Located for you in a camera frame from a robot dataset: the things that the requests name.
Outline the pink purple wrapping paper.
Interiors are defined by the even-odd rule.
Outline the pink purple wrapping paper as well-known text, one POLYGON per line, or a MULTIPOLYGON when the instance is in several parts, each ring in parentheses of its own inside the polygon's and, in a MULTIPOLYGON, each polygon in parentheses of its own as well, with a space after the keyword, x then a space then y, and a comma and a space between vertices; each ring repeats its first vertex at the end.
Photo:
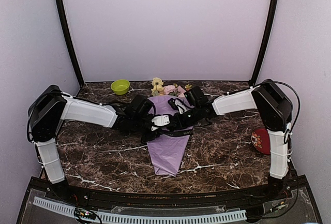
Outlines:
MULTIPOLYGON (((179 110, 174 110, 168 100, 173 98, 171 95, 153 96, 149 100, 156 107, 156 114, 174 115, 179 110)), ((172 137, 160 135, 160 137, 147 143, 148 151, 154 166, 155 174, 176 176, 190 138, 192 127, 184 130, 185 136, 172 137)))

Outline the pink carnation stem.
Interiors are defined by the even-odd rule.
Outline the pink carnation stem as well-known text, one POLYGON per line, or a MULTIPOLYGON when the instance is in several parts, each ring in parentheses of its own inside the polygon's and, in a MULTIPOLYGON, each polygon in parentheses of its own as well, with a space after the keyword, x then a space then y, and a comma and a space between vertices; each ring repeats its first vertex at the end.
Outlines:
POLYGON ((180 92, 181 94, 183 94, 184 92, 186 92, 192 88, 193 88, 193 85, 191 85, 191 84, 186 84, 184 87, 179 85, 177 87, 177 91, 180 92))

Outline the pink rose stem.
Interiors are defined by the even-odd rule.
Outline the pink rose stem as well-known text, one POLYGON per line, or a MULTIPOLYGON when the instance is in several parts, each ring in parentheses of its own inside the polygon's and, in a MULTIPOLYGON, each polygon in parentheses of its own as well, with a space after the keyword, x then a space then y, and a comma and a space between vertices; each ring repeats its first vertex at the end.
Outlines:
POLYGON ((163 92, 165 95, 176 95, 177 88, 175 85, 167 85, 163 88, 163 92))

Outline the pale yellow flower stem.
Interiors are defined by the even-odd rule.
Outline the pale yellow flower stem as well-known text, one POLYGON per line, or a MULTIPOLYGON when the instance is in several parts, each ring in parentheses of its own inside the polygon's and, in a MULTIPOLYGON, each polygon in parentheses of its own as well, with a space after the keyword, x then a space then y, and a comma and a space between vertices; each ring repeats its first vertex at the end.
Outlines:
POLYGON ((153 78, 152 80, 152 96, 162 96, 164 95, 164 82, 160 78, 153 78))

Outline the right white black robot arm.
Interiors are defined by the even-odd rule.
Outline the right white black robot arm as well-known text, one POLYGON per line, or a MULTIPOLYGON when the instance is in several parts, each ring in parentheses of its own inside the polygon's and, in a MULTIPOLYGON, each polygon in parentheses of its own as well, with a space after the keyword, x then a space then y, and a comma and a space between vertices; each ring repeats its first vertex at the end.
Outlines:
POLYGON ((280 85, 282 82, 267 79, 254 87, 215 99, 208 99, 202 90, 195 86, 184 94, 187 103, 179 99, 169 100, 169 105, 178 110, 171 119, 171 125, 175 130, 180 130, 202 119, 256 109, 269 136, 269 174, 273 178, 283 179, 289 170, 291 135, 297 118, 292 116, 293 104, 280 85))

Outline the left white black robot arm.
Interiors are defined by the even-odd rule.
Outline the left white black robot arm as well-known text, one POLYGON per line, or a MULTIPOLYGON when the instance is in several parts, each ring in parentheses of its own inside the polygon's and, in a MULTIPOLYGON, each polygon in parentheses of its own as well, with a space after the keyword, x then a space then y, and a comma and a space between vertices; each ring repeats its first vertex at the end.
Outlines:
POLYGON ((39 163, 62 201, 73 197, 56 146, 57 129, 62 122, 76 121, 120 131, 156 131, 170 123, 168 114, 158 115, 153 102, 137 95, 130 103, 96 103, 62 92, 50 85, 29 107, 26 136, 35 145, 39 163))

